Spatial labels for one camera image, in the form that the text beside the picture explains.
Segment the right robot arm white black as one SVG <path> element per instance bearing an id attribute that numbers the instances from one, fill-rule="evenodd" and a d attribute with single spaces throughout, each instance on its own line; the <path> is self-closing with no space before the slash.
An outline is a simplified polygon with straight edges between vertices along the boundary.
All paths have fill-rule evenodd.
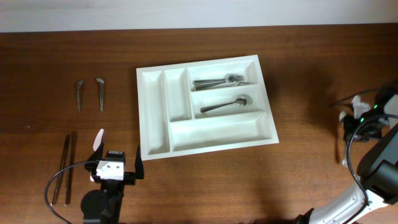
<path id="1" fill-rule="evenodd" d="M 342 165 L 349 169 L 353 184 L 327 205 L 310 209 L 295 218 L 296 224 L 356 223 L 373 210 L 397 203 L 397 82 L 374 89 L 371 106 L 360 94 L 349 96 L 351 113 L 341 111 L 345 154 Z M 377 143 L 352 166 L 354 142 Z"/>

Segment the small metal spoon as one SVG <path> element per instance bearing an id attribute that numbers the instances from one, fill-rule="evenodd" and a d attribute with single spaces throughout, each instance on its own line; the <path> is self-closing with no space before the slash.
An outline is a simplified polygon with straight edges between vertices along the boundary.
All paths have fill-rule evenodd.
<path id="1" fill-rule="evenodd" d="M 104 80 L 100 77 L 96 78 L 97 83 L 99 84 L 99 106 L 100 111 L 104 110 Z"/>
<path id="2" fill-rule="evenodd" d="M 84 80 L 78 80 L 75 84 L 76 88 L 76 103 L 78 108 L 78 113 L 81 113 L 81 88 L 84 84 Z"/>

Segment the dark chopstick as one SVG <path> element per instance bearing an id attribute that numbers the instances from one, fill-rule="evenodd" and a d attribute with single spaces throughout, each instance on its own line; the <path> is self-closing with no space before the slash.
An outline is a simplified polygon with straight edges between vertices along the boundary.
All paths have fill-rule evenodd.
<path id="1" fill-rule="evenodd" d="M 77 133 L 72 132 L 70 135 L 70 149 L 69 149 L 69 162 L 68 165 L 74 164 L 75 159 L 75 149 L 76 149 L 76 139 Z M 70 204 L 71 199 L 71 191 L 72 191 L 72 178 L 73 178 L 73 169 L 70 168 L 66 173 L 66 191 L 65 191 L 65 206 L 67 207 Z"/>
<path id="2" fill-rule="evenodd" d="M 69 152 L 69 149 L 70 149 L 70 142 L 71 142 L 71 135 L 67 134 L 65 136 L 65 141 L 64 141 L 64 144 L 63 144 L 63 151 L 62 151 L 62 157 L 61 157 L 61 160 L 60 160 L 59 171 L 61 171 L 62 169 L 65 168 L 65 164 L 66 164 L 67 158 L 68 158 L 68 152 Z M 54 206 L 56 204 L 56 202 L 57 202 L 59 191 L 60 191 L 60 186 L 61 186 L 61 183 L 62 183 L 62 175 L 63 174 L 59 174 L 57 176 L 57 178 L 56 178 L 55 189 L 54 189 L 52 201 L 51 201 L 51 204 L 50 204 L 51 206 Z"/>

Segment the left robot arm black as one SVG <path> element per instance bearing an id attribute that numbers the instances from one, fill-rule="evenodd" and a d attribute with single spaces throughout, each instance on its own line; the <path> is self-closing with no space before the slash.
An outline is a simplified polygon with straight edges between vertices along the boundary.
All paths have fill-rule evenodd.
<path id="1" fill-rule="evenodd" d="M 144 178 L 144 165 L 139 147 L 136 150 L 134 172 L 124 170 L 124 152 L 108 151 L 105 157 L 102 157 L 103 149 L 104 144 L 101 143 L 85 164 L 85 169 L 94 182 L 100 184 L 100 188 L 89 191 L 81 200 L 84 223 L 118 223 L 125 186 L 135 185 L 136 180 Z"/>

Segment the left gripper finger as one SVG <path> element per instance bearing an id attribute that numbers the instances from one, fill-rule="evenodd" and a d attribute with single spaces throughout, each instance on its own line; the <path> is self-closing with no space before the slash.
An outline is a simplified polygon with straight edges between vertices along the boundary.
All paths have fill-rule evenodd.
<path id="1" fill-rule="evenodd" d="M 144 179 L 144 165 L 141 157 L 140 145 L 137 146 L 134 168 L 136 179 Z"/>
<path id="2" fill-rule="evenodd" d="M 98 148 L 88 158 L 88 161 L 100 161 L 103 155 L 104 144 L 101 142 Z"/>

